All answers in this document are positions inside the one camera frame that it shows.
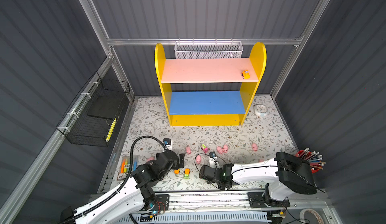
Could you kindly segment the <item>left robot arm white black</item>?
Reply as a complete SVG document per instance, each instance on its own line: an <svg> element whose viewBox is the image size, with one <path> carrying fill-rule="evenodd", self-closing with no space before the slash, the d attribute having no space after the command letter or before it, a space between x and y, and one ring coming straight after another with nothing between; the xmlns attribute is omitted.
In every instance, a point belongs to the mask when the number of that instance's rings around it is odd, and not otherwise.
<svg viewBox="0 0 386 224"><path fill-rule="evenodd" d="M171 170L185 166L185 154L165 149L156 159L139 165L128 178L95 201L79 207L62 224L112 224L141 210L149 210L156 202L153 187Z"/></svg>

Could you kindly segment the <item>pink truck green striped top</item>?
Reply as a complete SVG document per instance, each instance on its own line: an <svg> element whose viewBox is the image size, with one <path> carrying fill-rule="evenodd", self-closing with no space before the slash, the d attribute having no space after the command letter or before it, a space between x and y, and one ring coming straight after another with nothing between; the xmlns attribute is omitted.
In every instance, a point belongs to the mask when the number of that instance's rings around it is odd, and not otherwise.
<svg viewBox="0 0 386 224"><path fill-rule="evenodd" d="M204 153L208 153L210 150L205 144L201 145L201 149L203 150Z"/></svg>

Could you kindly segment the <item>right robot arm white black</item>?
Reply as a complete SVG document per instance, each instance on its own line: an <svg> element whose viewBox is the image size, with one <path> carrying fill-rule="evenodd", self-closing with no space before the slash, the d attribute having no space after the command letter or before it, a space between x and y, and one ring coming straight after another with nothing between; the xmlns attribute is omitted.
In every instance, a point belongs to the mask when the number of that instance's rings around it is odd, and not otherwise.
<svg viewBox="0 0 386 224"><path fill-rule="evenodd" d="M249 202L274 208L288 208L292 194L313 195L318 190L309 162L285 152L277 152L275 158L259 163L203 165L199 178L220 190L262 181L264 192L260 196L249 195Z"/></svg>

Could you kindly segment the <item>orange yellow toy car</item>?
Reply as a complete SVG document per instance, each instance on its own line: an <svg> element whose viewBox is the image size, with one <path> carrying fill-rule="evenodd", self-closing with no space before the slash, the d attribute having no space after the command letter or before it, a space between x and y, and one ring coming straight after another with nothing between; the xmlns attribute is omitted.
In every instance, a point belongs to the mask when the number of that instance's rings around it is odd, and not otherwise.
<svg viewBox="0 0 386 224"><path fill-rule="evenodd" d="M249 73L248 69L244 70L241 73L241 76L242 76L243 79L249 79L250 78L250 73Z"/></svg>

